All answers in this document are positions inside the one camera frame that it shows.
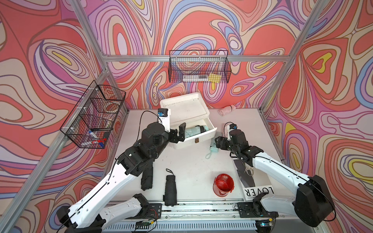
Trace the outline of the white top drawer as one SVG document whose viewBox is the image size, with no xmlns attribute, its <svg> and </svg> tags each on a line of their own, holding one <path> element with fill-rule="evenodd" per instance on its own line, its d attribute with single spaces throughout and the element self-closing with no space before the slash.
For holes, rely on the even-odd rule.
<svg viewBox="0 0 373 233">
<path fill-rule="evenodd" d="M 215 127 L 212 124 L 212 122 L 209 118 L 204 118 L 204 119 L 200 119 L 200 120 L 197 120 L 197 121 L 188 122 L 188 123 L 186 123 L 186 129 L 187 128 L 192 128 L 192 127 L 197 126 L 197 125 L 206 125 L 206 126 L 208 126 L 209 131 L 207 131 L 205 133 L 202 133 L 202 134 L 199 134 L 199 135 L 196 135 L 196 136 L 193 136 L 193 137 L 185 138 L 184 142 L 178 142 L 176 144 L 172 143 L 171 147 L 178 150 L 178 149 L 186 148 L 186 147 L 189 147 L 189 146 L 195 146 L 195 145 L 197 145 L 199 143 L 202 143 L 204 141 L 209 141 L 209 140 L 211 140 L 212 138 L 215 137 L 217 127 Z M 199 143 L 195 143 L 196 138 L 199 138 Z"/>
</svg>

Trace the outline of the black umbrella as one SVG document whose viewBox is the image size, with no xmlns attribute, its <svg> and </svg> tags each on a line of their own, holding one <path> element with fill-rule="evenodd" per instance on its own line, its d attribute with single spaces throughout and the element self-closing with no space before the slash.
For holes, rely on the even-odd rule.
<svg viewBox="0 0 373 233">
<path fill-rule="evenodd" d="M 153 165 L 151 164 L 144 170 L 141 178 L 141 189 L 143 191 L 152 189 L 153 187 Z"/>
<path fill-rule="evenodd" d="M 166 172 L 170 173 L 170 175 L 166 176 L 163 201 L 166 206 L 175 206 L 177 205 L 176 176 L 170 169 L 166 169 Z"/>
</svg>

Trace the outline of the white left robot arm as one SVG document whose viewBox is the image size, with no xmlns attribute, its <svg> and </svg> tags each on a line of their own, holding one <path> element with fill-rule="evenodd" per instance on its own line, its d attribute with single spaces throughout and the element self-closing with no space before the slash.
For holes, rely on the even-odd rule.
<svg viewBox="0 0 373 233">
<path fill-rule="evenodd" d="M 137 216 L 148 208 L 143 194 L 107 207 L 107 204 L 132 180 L 149 169 L 169 143 L 183 142 L 186 124 L 177 130 L 166 130 L 153 122 L 141 133 L 141 138 L 123 152 L 112 170 L 86 196 L 72 206 L 62 206 L 57 217 L 67 233 L 100 233 L 124 219 Z"/>
</svg>

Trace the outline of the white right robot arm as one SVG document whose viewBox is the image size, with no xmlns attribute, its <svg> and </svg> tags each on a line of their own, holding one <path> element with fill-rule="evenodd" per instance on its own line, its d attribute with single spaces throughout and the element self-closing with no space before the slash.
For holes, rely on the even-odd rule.
<svg viewBox="0 0 373 233">
<path fill-rule="evenodd" d="M 264 210 L 297 216 L 310 227 L 317 227 L 328 221 L 330 214 L 336 214 L 335 204 L 322 177 L 308 176 L 274 160 L 261 148 L 249 145 L 244 132 L 239 129 L 231 130 L 227 137 L 215 138 L 215 143 L 217 148 L 266 173 L 292 193 L 290 196 L 258 194 L 253 199 L 258 212 Z"/>
</svg>

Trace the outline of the white drawer cabinet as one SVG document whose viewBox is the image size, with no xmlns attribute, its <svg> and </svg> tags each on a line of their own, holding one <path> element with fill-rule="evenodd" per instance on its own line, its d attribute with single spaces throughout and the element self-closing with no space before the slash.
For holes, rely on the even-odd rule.
<svg viewBox="0 0 373 233">
<path fill-rule="evenodd" d="M 198 92 L 164 99 L 160 106 L 171 111 L 171 126 L 193 123 L 208 118 L 210 114 L 202 95 Z"/>
</svg>

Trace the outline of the red metal bucket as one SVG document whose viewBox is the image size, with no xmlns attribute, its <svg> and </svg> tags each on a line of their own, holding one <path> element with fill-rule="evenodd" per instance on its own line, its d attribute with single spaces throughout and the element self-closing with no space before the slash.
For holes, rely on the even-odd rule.
<svg viewBox="0 0 373 233">
<path fill-rule="evenodd" d="M 213 191 L 218 197 L 226 197 L 234 190 L 235 184 L 233 178 L 225 173 L 219 174 L 214 179 Z"/>
</svg>

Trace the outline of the white LOVER book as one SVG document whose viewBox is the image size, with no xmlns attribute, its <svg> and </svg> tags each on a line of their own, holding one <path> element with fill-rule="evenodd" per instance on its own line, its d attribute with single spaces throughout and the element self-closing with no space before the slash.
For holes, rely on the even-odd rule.
<svg viewBox="0 0 373 233">
<path fill-rule="evenodd" d="M 232 159 L 232 163 L 245 202 L 252 201 L 263 192 L 269 194 L 275 193 L 269 176 L 266 173 L 255 168 L 250 169 L 247 164 L 244 164 L 239 159 Z"/>
</svg>

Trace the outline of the yellow item in basket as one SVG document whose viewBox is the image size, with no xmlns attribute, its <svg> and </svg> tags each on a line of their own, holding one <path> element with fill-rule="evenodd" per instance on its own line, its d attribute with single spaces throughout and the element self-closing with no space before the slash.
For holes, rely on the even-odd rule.
<svg viewBox="0 0 373 233">
<path fill-rule="evenodd" d="M 222 76 L 220 74 L 210 73 L 208 75 L 208 81 L 211 83 L 220 83 Z"/>
</svg>

